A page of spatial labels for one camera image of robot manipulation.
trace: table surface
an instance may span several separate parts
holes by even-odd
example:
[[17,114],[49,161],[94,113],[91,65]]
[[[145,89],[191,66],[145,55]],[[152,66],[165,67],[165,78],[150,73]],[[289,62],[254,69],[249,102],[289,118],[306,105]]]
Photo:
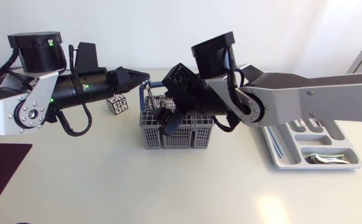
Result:
[[[160,81],[167,71],[146,71]],[[164,90],[154,90],[154,95]],[[105,101],[82,137],[59,123],[0,136],[32,149],[0,196],[0,223],[362,223],[362,168],[279,170],[259,129],[214,127],[207,149],[144,148],[138,89]],[[64,110],[78,131],[82,107]],[[338,122],[362,160],[362,123]]]

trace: gray plastic basket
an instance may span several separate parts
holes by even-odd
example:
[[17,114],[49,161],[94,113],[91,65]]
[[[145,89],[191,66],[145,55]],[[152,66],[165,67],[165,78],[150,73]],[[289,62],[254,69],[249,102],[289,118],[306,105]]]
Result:
[[[158,106],[170,110],[175,109],[173,100],[164,95],[154,96]],[[159,132],[160,125],[151,113],[152,107],[149,98],[144,98],[145,110],[141,111],[140,125],[147,149],[206,149],[210,140],[211,129],[214,121],[208,115],[188,115],[179,128],[170,136],[163,136]]]

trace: black and white marker cube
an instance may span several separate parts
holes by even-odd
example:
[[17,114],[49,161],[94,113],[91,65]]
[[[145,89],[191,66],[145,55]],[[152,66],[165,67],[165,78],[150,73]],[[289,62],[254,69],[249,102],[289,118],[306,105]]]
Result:
[[106,104],[114,114],[120,114],[129,108],[126,97],[122,94],[114,95],[112,98],[106,99]]

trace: black cable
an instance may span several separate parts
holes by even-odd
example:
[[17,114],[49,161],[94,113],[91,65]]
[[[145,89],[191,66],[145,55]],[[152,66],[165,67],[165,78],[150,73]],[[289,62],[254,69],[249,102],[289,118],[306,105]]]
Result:
[[61,125],[63,127],[63,130],[65,130],[65,132],[67,134],[69,134],[70,136],[73,136],[73,137],[78,137],[78,136],[82,136],[84,134],[87,133],[88,130],[90,130],[91,128],[91,125],[93,123],[93,118],[91,117],[91,113],[90,111],[88,111],[88,108],[86,106],[86,104],[82,104],[83,105],[83,108],[84,108],[84,111],[86,112],[86,115],[87,115],[87,118],[88,118],[88,125],[87,125],[87,128],[84,129],[84,131],[81,131],[81,132],[75,132],[73,131],[73,129],[70,127],[65,115],[63,114],[62,111],[58,111],[56,113],[56,116],[58,117],[59,121],[61,122]]
[[238,97],[236,96],[235,88],[237,88],[238,86],[235,85],[235,74],[234,74],[235,69],[233,65],[234,64],[233,59],[231,58],[230,47],[228,47],[228,62],[230,64],[230,70],[228,71],[227,83],[228,83],[228,91],[230,93],[231,101],[244,114],[248,114],[247,109],[242,105],[242,103],[239,100],[237,100]]
[[228,133],[232,132],[232,131],[234,130],[234,128],[235,128],[235,127],[227,127],[227,126],[225,126],[224,124],[221,124],[221,123],[217,120],[216,116],[213,116],[213,121],[214,121],[214,123],[215,123],[221,130],[223,130],[223,131],[225,131],[225,132],[228,132]]
[[9,57],[8,61],[0,68],[0,77],[3,74],[5,74],[5,72],[9,69],[9,67],[15,62],[15,60],[17,60],[18,55],[19,55],[19,49],[12,50],[11,57]]
[[33,90],[32,86],[30,86],[29,83],[28,83],[24,78],[22,78],[18,73],[15,73],[15,72],[13,72],[13,71],[11,71],[11,70],[7,70],[6,73],[8,73],[8,74],[16,77],[17,79],[19,79],[19,80],[22,82],[22,84],[23,84],[26,88],[28,88],[29,90]]
[[235,69],[236,72],[239,72],[239,74],[241,74],[241,84],[239,87],[242,87],[244,85],[244,73],[242,72],[242,70],[236,68]]
[[71,72],[75,71],[75,66],[74,66],[74,62],[73,62],[73,51],[75,50],[75,48],[73,48],[73,45],[70,44],[69,45],[69,69]]

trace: basket handle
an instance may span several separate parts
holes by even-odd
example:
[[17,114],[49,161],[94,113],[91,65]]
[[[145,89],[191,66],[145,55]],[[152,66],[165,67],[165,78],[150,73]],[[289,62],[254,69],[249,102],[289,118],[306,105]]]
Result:
[[[151,82],[151,88],[163,87],[162,82]],[[142,85],[139,86],[139,107],[141,111],[145,111],[145,103],[144,103],[144,87]]]

